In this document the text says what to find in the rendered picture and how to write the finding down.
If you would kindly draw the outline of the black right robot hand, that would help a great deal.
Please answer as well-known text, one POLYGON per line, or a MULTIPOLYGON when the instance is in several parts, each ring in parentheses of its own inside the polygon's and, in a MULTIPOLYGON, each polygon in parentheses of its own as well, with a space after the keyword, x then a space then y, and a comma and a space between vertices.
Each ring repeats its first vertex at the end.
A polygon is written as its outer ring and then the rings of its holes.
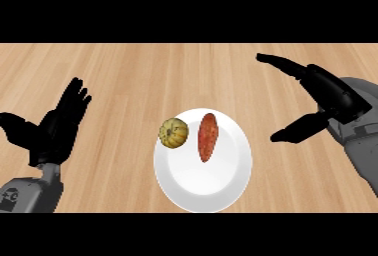
POLYGON ((372 105, 347 83, 316 64, 303 66, 284 57, 263 53, 257 54, 257 60, 300 81, 320 107, 316 113, 306 114, 273 133, 272 142, 300 143, 329 126, 331 119, 349 124, 372 110, 372 105))

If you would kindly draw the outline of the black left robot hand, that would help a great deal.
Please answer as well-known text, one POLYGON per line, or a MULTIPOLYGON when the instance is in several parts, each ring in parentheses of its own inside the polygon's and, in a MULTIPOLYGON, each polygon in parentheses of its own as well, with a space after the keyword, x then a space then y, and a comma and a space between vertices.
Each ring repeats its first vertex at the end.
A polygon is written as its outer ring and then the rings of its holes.
POLYGON ((0 128, 7 141, 30 151, 31 167, 46 163, 61 165, 69 158, 90 101, 83 80, 74 77, 56 108, 46 113, 38 125, 12 113, 0 112, 0 128))

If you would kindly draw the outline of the orange sweet potato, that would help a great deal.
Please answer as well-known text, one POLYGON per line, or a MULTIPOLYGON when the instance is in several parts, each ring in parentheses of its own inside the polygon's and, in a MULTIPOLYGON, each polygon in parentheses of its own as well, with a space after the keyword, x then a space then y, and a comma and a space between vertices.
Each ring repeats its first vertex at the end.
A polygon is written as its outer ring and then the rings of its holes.
POLYGON ((219 126, 217 120, 213 113, 208 113, 201 121, 199 130, 198 130, 198 152, 202 162, 210 160, 216 141, 219 137, 219 126))

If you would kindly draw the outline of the white oval plate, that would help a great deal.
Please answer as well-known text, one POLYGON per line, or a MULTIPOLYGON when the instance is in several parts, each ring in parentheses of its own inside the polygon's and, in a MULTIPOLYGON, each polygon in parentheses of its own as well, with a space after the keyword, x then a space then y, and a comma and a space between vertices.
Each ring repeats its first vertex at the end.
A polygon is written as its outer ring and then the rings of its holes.
POLYGON ((247 135, 233 119, 207 108, 177 115, 189 126, 185 144, 170 149, 155 143, 154 169, 161 190, 171 202, 191 212, 219 212, 238 200, 248 185, 253 167, 247 135), (201 161, 198 129, 202 117, 213 113, 219 137, 211 157, 201 161))

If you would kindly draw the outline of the yellow-green squash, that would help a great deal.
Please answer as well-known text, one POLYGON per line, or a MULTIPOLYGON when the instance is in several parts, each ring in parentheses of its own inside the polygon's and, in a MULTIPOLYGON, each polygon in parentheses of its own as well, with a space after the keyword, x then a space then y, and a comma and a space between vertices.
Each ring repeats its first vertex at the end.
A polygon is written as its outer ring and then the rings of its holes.
POLYGON ((188 139, 189 127, 179 118, 170 118, 160 127, 160 140, 165 147, 174 149, 180 147, 188 139))

